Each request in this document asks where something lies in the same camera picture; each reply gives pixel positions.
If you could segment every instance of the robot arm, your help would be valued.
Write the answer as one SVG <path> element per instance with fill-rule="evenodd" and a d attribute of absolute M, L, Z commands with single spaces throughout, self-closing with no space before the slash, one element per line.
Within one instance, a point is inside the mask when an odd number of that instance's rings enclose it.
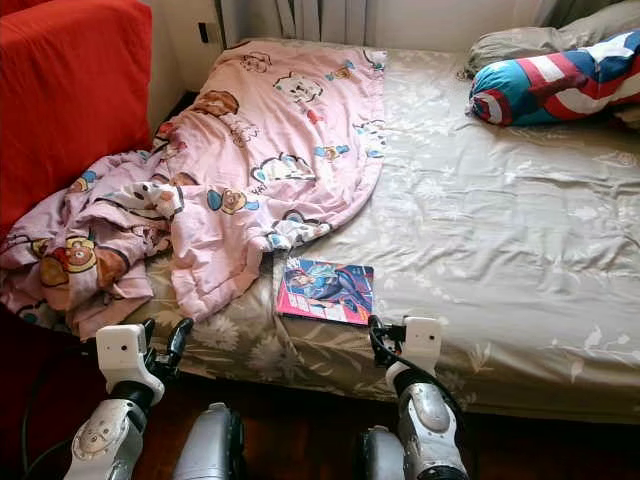
<path fill-rule="evenodd" d="M 182 320 L 169 337 L 167 353 L 148 348 L 153 320 L 117 325 L 96 335 L 98 364 L 109 398 L 78 430 L 65 480 L 129 480 L 142 451 L 142 434 L 152 405 L 164 394 L 163 381 L 177 375 L 193 320 Z"/>
<path fill-rule="evenodd" d="M 401 449 L 390 447 L 395 437 L 386 429 L 370 430 L 363 445 L 367 478 L 468 480 L 455 444 L 459 407 L 435 378 L 441 338 L 441 325 L 434 319 L 407 317 L 402 325 L 385 326 L 371 317 L 376 364 L 387 368 L 387 383 L 399 398 Z M 402 458 L 398 458 L 398 451 L 402 451 Z M 389 469 L 393 465 L 392 475 Z M 381 471 L 386 472 L 384 477 L 379 476 Z"/>

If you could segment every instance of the book cover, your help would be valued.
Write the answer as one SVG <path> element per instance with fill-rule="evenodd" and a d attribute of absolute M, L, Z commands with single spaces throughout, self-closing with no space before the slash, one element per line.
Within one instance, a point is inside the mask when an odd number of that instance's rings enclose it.
<path fill-rule="evenodd" d="M 366 326 L 372 306 L 372 267 L 287 260 L 278 292 L 278 313 Z"/>

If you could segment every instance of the white plastic casing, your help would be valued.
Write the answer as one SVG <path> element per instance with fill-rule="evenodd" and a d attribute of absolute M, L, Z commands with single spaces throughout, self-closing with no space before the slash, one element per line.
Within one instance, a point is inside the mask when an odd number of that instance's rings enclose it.
<path fill-rule="evenodd" d="M 442 345 L 442 324 L 427 317 L 405 317 L 404 324 L 407 333 L 402 356 L 435 376 Z"/>
<path fill-rule="evenodd" d="M 96 333 L 96 346 L 98 365 L 107 381 L 107 393 L 111 393 L 118 382 L 128 380 L 142 383 L 153 391 L 151 405 L 162 399 L 164 384 L 144 365 L 147 345 L 142 325 L 103 327 Z"/>

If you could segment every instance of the cartoon print blanket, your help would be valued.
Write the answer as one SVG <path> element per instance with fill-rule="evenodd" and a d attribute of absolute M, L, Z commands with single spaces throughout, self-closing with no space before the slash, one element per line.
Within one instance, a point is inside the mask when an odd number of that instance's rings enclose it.
<path fill-rule="evenodd" d="M 184 315 L 224 307 L 264 252 L 347 222 L 378 179 L 385 53 L 252 41 L 228 50 L 154 152 L 98 160 L 19 220 L 0 247 L 0 300 L 81 338 L 153 292 L 146 257 L 171 251 Z"/>
<path fill-rule="evenodd" d="M 611 105 L 640 103 L 640 29 L 591 47 L 487 65 L 470 110 L 498 125 L 575 120 Z"/>

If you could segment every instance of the beige bedsheet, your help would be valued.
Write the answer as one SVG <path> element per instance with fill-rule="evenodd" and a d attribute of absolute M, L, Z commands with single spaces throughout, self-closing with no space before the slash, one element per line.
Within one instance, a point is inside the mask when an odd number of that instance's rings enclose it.
<path fill-rule="evenodd" d="M 385 320 L 441 317 L 438 373 L 470 411 L 640 423 L 640 137 L 482 123 L 463 63 L 389 52 L 373 198 L 293 254 L 372 265 Z M 273 314 L 282 262 L 195 327 L 183 369 L 393 398 L 365 331 Z M 155 298 L 130 319 L 154 316 L 159 345 L 179 320 L 168 266 L 150 265 Z"/>

